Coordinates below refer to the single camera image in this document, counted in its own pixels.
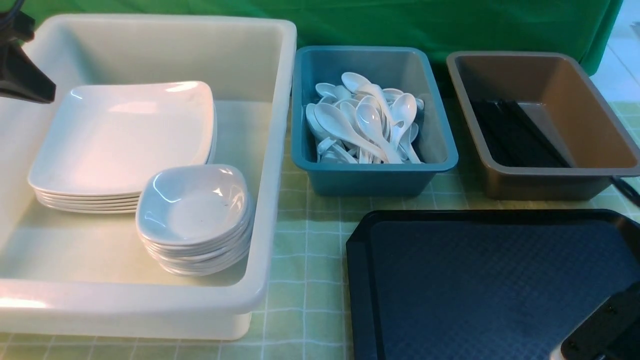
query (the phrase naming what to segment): stack of plates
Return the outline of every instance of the stack of plates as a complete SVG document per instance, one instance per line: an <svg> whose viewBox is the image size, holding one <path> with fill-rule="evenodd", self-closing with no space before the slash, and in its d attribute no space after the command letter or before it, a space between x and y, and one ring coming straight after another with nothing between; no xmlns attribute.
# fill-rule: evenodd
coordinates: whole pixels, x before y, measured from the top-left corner
<svg viewBox="0 0 640 360"><path fill-rule="evenodd" d="M49 208L135 212L154 174L213 160L214 114L211 89L197 81L75 88L60 104L29 184Z"/></svg>
<svg viewBox="0 0 640 360"><path fill-rule="evenodd" d="M204 276L247 255L254 213L238 169L180 167L149 181L140 198L136 225L148 253L166 271Z"/></svg>

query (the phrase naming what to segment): black cable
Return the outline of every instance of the black cable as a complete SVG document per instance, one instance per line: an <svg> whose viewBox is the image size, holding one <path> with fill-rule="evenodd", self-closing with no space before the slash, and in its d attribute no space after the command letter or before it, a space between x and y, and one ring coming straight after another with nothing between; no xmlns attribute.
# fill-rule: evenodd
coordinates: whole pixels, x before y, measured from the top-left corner
<svg viewBox="0 0 640 360"><path fill-rule="evenodd" d="M11 9L4 13L4 17L0 19L0 30L4 29L7 25L11 24L13 20L15 20L23 4L24 0L15 0Z"/></svg>
<svg viewBox="0 0 640 360"><path fill-rule="evenodd" d="M640 208L640 193L638 193L636 189L618 176L612 176L611 183L627 198L627 200Z"/></svg>

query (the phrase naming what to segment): food tray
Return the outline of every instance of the food tray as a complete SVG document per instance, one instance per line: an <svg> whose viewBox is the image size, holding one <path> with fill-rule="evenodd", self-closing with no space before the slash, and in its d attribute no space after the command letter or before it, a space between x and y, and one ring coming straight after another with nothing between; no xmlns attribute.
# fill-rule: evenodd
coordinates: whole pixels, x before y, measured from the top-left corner
<svg viewBox="0 0 640 360"><path fill-rule="evenodd" d="M62 15L25 52L57 85L54 104L0 100L0 332L236 339L271 264L296 28L206 16ZM134 215L44 208L27 173L60 99L87 84L203 81L218 118L216 163L257 199L248 257L202 278L165 272Z"/></svg>
<svg viewBox="0 0 640 360"><path fill-rule="evenodd" d="M355 359L547 360L640 279L609 210L375 211L347 241Z"/></svg>

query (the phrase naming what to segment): black serving tray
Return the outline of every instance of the black serving tray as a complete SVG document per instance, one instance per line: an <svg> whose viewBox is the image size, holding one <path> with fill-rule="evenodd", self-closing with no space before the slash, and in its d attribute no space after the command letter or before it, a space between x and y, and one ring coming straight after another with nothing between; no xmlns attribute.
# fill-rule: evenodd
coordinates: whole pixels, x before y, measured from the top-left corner
<svg viewBox="0 0 640 360"><path fill-rule="evenodd" d="M548 360L640 280L609 210L374 211L346 250L356 360Z"/></svg>

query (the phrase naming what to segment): stack of bowls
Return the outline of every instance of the stack of bowls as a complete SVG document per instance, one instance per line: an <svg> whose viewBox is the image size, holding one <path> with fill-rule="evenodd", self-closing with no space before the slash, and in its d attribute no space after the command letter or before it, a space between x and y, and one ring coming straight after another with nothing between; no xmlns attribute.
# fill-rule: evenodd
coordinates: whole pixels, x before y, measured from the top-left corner
<svg viewBox="0 0 640 360"><path fill-rule="evenodd" d="M147 252L174 275L222 271L249 252L255 211L240 171L228 165L171 168L145 188L136 225Z"/></svg>

